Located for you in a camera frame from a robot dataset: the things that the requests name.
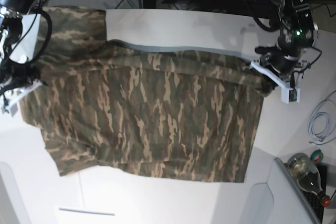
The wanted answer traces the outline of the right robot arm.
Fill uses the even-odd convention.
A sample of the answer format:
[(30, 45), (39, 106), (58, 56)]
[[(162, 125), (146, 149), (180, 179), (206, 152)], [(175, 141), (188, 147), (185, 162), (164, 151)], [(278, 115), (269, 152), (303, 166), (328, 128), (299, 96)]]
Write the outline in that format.
[[(29, 81), (30, 67), (45, 52), (52, 32), (50, 16), (43, 10), (47, 0), (1, 0), (1, 84), (9, 80)], [(14, 49), (24, 38), (22, 19), (24, 15), (41, 15), (47, 22), (47, 35), (36, 55), (26, 63), (16, 63), (10, 59)]]

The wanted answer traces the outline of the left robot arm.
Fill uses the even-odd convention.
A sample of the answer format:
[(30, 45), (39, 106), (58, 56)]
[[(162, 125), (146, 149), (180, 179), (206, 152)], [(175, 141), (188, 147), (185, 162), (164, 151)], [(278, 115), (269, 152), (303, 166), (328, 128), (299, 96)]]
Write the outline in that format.
[(279, 31), (274, 46), (256, 47), (260, 65), (276, 76), (286, 78), (293, 72), (299, 73), (298, 62), (305, 49), (314, 47), (314, 26), (311, 8), (307, 0), (269, 0), (277, 10), (277, 21), (264, 25), (256, 16), (251, 0), (244, 0), (256, 24), (264, 31)]

